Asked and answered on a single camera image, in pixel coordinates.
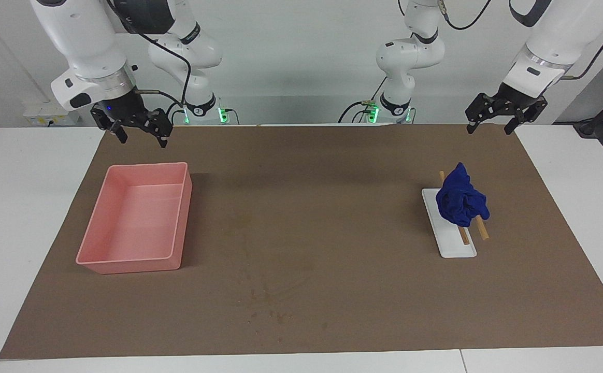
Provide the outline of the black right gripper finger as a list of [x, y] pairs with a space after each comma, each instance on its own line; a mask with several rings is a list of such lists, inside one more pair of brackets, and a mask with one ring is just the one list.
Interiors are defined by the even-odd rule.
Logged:
[[157, 124], [152, 125], [152, 129], [154, 130], [154, 136], [159, 142], [160, 147], [165, 149], [167, 147], [167, 142], [172, 133], [172, 125], [170, 124]]
[[122, 120], [108, 120], [107, 131], [113, 134], [121, 144], [126, 144], [128, 135], [122, 127]]

